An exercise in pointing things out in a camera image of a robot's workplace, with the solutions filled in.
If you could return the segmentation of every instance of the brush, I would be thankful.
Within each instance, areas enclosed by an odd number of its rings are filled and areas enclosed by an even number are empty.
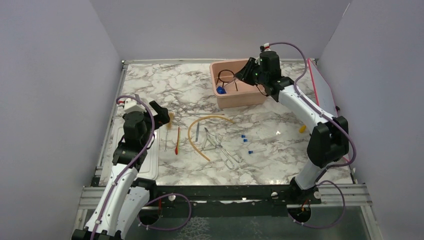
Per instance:
[[[172,128],[172,121],[174,120],[175,113],[170,112],[169,115],[169,122],[166,124],[166,136],[165,136],[165,152],[167,151],[167,139],[168,139],[168,131]]]

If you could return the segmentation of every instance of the marble tabletop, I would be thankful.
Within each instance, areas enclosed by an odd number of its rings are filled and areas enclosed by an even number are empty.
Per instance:
[[[309,132],[299,133],[302,123],[285,106],[271,97],[260,105],[219,109],[217,98],[212,90],[209,63],[179,64],[130,64],[123,83],[122,95],[138,94],[142,101],[155,100],[162,107],[175,113],[172,129],[167,136],[166,127],[159,133],[159,172],[158,185],[265,185],[288,184],[308,160],[307,145]],[[284,76],[296,79],[304,69],[303,62],[282,62]],[[301,90],[312,100],[315,95],[309,72],[299,81]],[[188,128],[198,119],[188,113],[220,113],[235,121],[231,124],[221,119],[200,121],[199,139],[194,144],[200,148],[207,128],[218,134],[221,144],[230,153],[241,154],[243,161],[234,162],[235,168],[228,169],[224,164],[225,156],[219,150],[204,153],[211,159],[207,161],[198,154],[188,140]],[[118,108],[113,127],[122,126],[124,114]],[[181,129],[179,153],[174,149],[177,129]],[[243,143],[241,134],[258,136]],[[196,125],[191,129],[195,140]],[[104,165],[100,185],[106,185],[110,175],[113,133],[104,154]],[[248,150],[266,149],[264,152],[248,154]],[[350,170],[347,167],[330,169],[322,180],[332,180],[339,184],[351,184]]]

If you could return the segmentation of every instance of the pink bin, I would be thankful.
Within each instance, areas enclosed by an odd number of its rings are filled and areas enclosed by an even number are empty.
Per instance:
[[[267,97],[262,95],[262,93],[265,94],[264,87],[258,85],[262,92],[260,93],[256,86],[248,85],[238,79],[236,80],[238,91],[234,83],[228,85],[224,83],[226,94],[219,94],[217,92],[217,87],[223,86],[223,82],[218,80],[218,73],[224,69],[237,73],[245,66],[247,61],[247,59],[225,60],[216,61],[210,64],[209,69],[212,77],[213,93],[217,98],[216,101],[220,109],[263,104],[265,100],[267,100]],[[220,78],[225,82],[230,82],[233,79],[233,74],[229,71],[223,71],[221,72]]]

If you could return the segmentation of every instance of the blue object in bin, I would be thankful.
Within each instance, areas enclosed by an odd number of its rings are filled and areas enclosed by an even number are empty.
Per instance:
[[[224,89],[222,86],[217,87],[217,88],[216,88],[216,91],[217,91],[219,94],[226,94],[226,93],[227,93],[227,92],[225,91],[225,89]]]

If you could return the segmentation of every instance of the gray wall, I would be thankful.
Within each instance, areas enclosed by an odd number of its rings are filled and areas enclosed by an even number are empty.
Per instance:
[[[423,239],[424,1],[353,0],[318,62],[384,239]]]
[[[125,60],[248,58],[267,42],[318,58],[350,0],[91,0]],[[282,59],[299,59],[277,46]]]
[[[88,0],[2,1],[0,239],[69,239],[120,67]]]

